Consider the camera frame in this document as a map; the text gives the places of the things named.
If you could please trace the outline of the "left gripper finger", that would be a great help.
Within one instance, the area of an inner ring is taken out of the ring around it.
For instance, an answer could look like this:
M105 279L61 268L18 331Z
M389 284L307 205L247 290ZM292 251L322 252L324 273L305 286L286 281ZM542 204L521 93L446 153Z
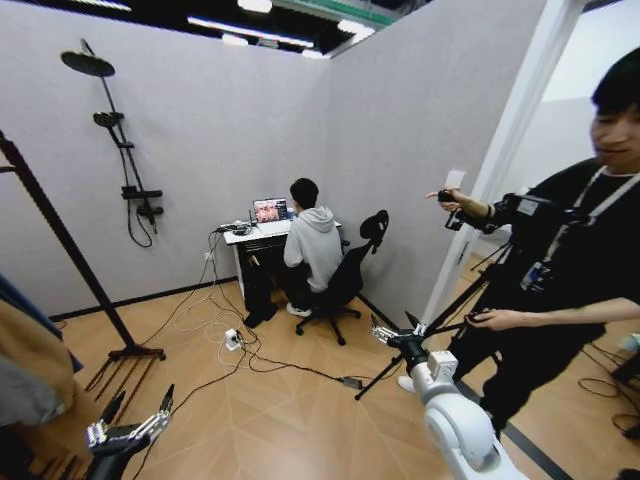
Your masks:
M107 431L118 413L125 391L117 394L105 407L99 419L87 427L87 443L89 446L103 444L107 439Z
M128 436L129 440L155 440L168 426L171 420L173 406L174 385L171 384L166 391L159 410L136 427Z

